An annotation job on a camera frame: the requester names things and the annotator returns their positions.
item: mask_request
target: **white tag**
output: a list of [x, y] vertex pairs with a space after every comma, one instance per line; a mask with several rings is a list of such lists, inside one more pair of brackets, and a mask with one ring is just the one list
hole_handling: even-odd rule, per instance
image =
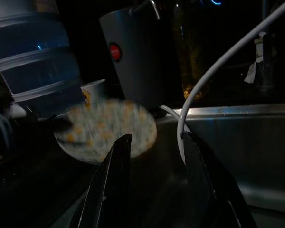
[[256, 63], [260, 63], [260, 62], [263, 62], [264, 61], [264, 57], [263, 56], [260, 56], [256, 59]]
[[263, 56], [263, 43], [257, 44], [256, 48], [257, 56]]
[[256, 71], [257, 71], [257, 62], [254, 62], [249, 70], [248, 70], [248, 73], [247, 73], [247, 76], [245, 78], [245, 82], [249, 83], [249, 84], [252, 84], [255, 80], [255, 77], [256, 77]]
[[259, 35], [261, 38], [263, 38], [263, 36], [266, 35], [266, 33], [265, 33], [265, 32], [260, 32], [258, 35]]

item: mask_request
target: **red logo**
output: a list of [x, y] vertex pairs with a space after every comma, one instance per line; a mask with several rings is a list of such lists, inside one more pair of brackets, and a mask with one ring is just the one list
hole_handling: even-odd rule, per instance
[[110, 43], [109, 48], [110, 48], [111, 56], [114, 59], [114, 61], [119, 62], [122, 57], [122, 51], [120, 47], [118, 46], [118, 44]]

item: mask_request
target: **blurry plate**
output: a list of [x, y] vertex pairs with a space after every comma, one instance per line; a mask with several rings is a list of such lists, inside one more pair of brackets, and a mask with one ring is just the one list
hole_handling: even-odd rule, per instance
[[148, 111], [132, 102], [106, 100], [73, 107], [65, 116], [73, 127], [55, 132], [59, 146], [82, 162], [101, 163], [116, 139], [132, 134], [131, 158], [150, 149], [156, 140], [156, 123]]

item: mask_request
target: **cable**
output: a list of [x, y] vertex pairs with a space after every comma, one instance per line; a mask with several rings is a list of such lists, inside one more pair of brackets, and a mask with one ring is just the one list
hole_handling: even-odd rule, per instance
[[[177, 121], [180, 119], [180, 116], [173, 109], [169, 108], [168, 106], [161, 105], [159, 108], [161, 108], [162, 110], [165, 110], [167, 113], [172, 115]], [[186, 125], [186, 123], [185, 123], [185, 131], [191, 132], [190, 128]]]
[[263, 20], [259, 25], [257, 25], [253, 30], [251, 30], [247, 35], [245, 35], [238, 43], [236, 43], [232, 48], [230, 48], [218, 61], [213, 64], [213, 66], [203, 75], [203, 77], [198, 81], [191, 91], [189, 97], [187, 98], [184, 106], [182, 107], [180, 118], [177, 124], [177, 143], [180, 150], [181, 158], [185, 162], [185, 151], [184, 144], [181, 138], [181, 132], [184, 130], [185, 119], [187, 117], [188, 110], [191, 103], [194, 100], [196, 94], [203, 88], [207, 81], [212, 77], [212, 75], [221, 68], [224, 63], [226, 63], [235, 53], [237, 53], [244, 45], [251, 41], [259, 32], [263, 31], [264, 28], [268, 27], [272, 22], [278, 19], [281, 15], [285, 13], [285, 3], [283, 3], [279, 8], [277, 8], [272, 14], [270, 14], [265, 20]]

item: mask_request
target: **sink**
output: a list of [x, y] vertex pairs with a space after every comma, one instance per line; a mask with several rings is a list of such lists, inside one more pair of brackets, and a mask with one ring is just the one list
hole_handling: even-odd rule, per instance
[[[193, 108], [187, 119], [236, 179], [258, 227], [285, 228], [285, 104]], [[132, 160], [125, 227], [192, 227], [176, 128], [172, 116], [159, 119], [155, 145]]]

